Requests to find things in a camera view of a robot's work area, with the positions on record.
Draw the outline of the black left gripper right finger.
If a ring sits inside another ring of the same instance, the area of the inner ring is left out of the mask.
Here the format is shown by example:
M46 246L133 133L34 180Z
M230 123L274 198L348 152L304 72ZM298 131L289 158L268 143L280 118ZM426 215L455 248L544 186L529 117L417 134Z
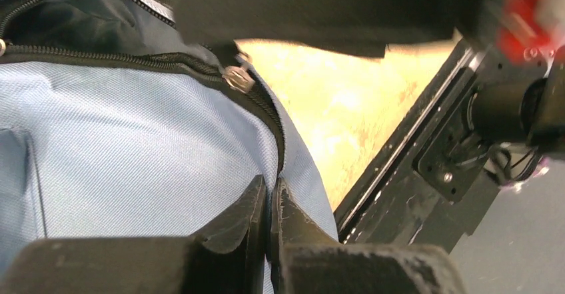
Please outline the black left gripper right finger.
M344 245L325 233L279 179L271 205L275 293L465 293L447 253L433 245Z

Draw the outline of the blue student backpack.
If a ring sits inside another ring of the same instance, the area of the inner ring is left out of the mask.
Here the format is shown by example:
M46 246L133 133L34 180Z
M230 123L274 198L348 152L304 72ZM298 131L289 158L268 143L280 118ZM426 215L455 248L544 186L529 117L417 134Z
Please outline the blue student backpack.
M284 179L337 241L288 113L234 45L186 45L155 0L1 0L1 281L42 239L183 237Z

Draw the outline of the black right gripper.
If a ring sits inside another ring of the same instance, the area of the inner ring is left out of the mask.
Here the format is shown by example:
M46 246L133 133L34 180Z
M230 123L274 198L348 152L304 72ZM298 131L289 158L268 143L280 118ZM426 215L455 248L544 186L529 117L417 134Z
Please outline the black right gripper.
M503 0L177 0L186 43L240 39L304 43L348 55L378 57L385 45L452 38L492 42Z

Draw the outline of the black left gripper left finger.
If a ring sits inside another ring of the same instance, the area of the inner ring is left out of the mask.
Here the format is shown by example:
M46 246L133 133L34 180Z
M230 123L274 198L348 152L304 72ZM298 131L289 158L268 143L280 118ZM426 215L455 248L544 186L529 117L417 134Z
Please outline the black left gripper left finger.
M265 180L183 237L42 239L24 248L2 293L261 293Z

